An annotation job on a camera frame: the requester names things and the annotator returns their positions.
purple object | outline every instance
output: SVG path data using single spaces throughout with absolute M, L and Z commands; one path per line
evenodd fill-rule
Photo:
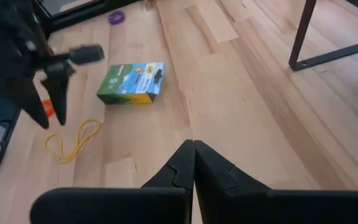
M 121 10 L 116 10 L 109 15 L 108 20 L 111 25 L 120 24 L 124 21 L 125 14 Z

black metal table leg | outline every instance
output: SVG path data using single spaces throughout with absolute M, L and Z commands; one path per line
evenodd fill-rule
M 306 0 L 305 8 L 303 9 L 301 21 L 299 23 L 298 32 L 296 33 L 289 61 L 290 67 L 294 71 L 299 71 L 305 68 L 309 68 L 315 65 L 330 62 L 332 60 L 358 53 L 358 44 L 355 44 L 350 47 L 345 47 L 343 49 L 335 50 L 333 52 L 329 52 L 298 62 L 299 53 L 301 51 L 303 41 L 306 36 L 310 19 L 316 6 L 316 2 L 317 0 Z

cardboard box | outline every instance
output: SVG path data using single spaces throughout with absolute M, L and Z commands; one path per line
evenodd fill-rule
M 160 94 L 164 71 L 163 62 L 112 65 L 98 97 L 107 105 L 153 103 Z

yellow rubber band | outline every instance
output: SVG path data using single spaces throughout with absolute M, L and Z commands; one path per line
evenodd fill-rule
M 96 128 L 92 131 L 91 134 L 85 136 L 83 139 L 80 139 L 80 134 L 82 129 L 84 128 L 84 126 L 88 123 L 91 122 L 95 122 L 96 123 Z M 100 122 L 98 120 L 95 119 L 87 119 L 86 121 L 84 121 L 80 128 L 77 131 L 77 135 L 76 135 L 76 140 L 75 140 L 75 149 L 73 152 L 71 152 L 68 156 L 65 156 L 63 154 L 63 144 L 62 144 L 62 138 L 58 135 L 58 134 L 51 134 L 50 136 L 48 136 L 44 142 L 44 147 L 49 151 L 49 153 L 51 153 L 51 155 L 58 161 L 61 162 L 63 164 L 71 162 L 76 156 L 77 154 L 80 152 L 81 148 L 83 147 L 84 143 L 86 143 L 89 139 L 92 138 L 92 136 L 94 136 L 95 134 L 98 133 L 98 131 L 100 130 Z M 48 147 L 48 142 L 52 139 L 56 137 L 58 139 L 58 143 L 59 143 L 59 154 L 57 154 L 56 152 L 54 152 L 53 150 L 49 149 Z

orange part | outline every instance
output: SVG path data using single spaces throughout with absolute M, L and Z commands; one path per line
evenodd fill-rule
M 48 118 L 55 113 L 55 109 L 53 108 L 52 101 L 50 101 L 50 99 L 43 100 L 42 105 L 44 106 L 44 110 Z

